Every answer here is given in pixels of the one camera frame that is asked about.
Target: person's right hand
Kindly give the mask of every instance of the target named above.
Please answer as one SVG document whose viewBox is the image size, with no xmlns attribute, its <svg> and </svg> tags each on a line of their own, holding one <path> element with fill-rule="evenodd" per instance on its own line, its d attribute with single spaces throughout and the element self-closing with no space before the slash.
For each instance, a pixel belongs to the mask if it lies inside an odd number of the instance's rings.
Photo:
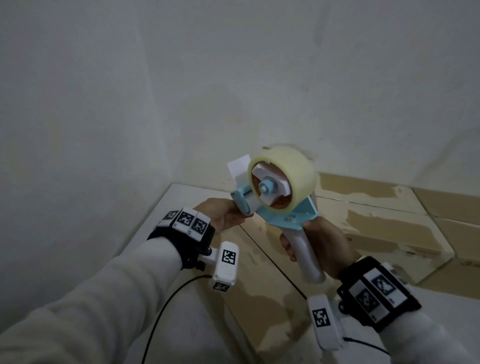
<svg viewBox="0 0 480 364">
<path fill-rule="evenodd" d="M 342 230 L 323 217 L 303 224 L 305 234 L 312 245 L 322 269 L 332 278 L 360 259 L 361 255 L 347 241 Z M 292 262 L 296 262 L 295 251 L 284 234 L 280 242 Z"/>
</svg>

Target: white wall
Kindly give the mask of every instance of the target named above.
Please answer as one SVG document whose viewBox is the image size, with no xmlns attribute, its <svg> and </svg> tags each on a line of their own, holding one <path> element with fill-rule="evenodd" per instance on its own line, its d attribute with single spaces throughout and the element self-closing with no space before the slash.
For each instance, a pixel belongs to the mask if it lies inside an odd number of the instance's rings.
<svg viewBox="0 0 480 364">
<path fill-rule="evenodd" d="M 138 0 L 178 182 L 293 144 L 320 171 L 480 195 L 474 0 Z"/>
<path fill-rule="evenodd" d="M 0 332 L 110 259 L 171 182 L 132 1 L 0 3 Z"/>
</svg>

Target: wrist strap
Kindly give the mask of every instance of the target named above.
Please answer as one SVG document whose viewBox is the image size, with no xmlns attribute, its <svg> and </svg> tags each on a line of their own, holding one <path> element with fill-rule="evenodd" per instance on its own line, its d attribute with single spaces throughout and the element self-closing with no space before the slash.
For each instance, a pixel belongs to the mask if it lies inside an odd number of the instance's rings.
<svg viewBox="0 0 480 364">
<path fill-rule="evenodd" d="M 182 269 L 190 269 L 197 266 L 198 254 L 208 255 L 214 234 L 215 228 L 208 216 L 184 207 L 169 211 L 147 240 L 167 238 L 180 254 Z"/>
<path fill-rule="evenodd" d="M 371 256 L 357 261 L 339 274 L 337 290 L 343 307 L 364 326 L 382 331 L 404 312 L 421 309 L 411 287 L 388 263 Z"/>
</svg>

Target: white sweater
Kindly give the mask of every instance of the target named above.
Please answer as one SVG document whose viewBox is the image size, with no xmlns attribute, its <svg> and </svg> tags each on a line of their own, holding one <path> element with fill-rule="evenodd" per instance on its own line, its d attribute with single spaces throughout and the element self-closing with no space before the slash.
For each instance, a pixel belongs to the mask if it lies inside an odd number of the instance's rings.
<svg viewBox="0 0 480 364">
<path fill-rule="evenodd" d="M 151 239 L 62 299 L 32 311 L 0 336 L 0 363 L 121 363 L 152 323 L 181 269 L 164 238 Z M 476 363 L 421 311 L 399 317 L 380 334 L 398 364 Z"/>
</svg>

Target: person's left hand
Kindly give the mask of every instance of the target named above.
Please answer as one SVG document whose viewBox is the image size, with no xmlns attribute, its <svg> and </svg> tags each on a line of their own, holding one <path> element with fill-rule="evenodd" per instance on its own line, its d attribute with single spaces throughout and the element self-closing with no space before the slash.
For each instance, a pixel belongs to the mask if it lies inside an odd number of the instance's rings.
<svg viewBox="0 0 480 364">
<path fill-rule="evenodd" d="M 249 217 L 242 214 L 235 202 L 227 198 L 209 198 L 194 210 L 207 215 L 211 219 L 210 225 L 215 228 L 217 233 L 240 225 L 245 218 Z"/>
</svg>

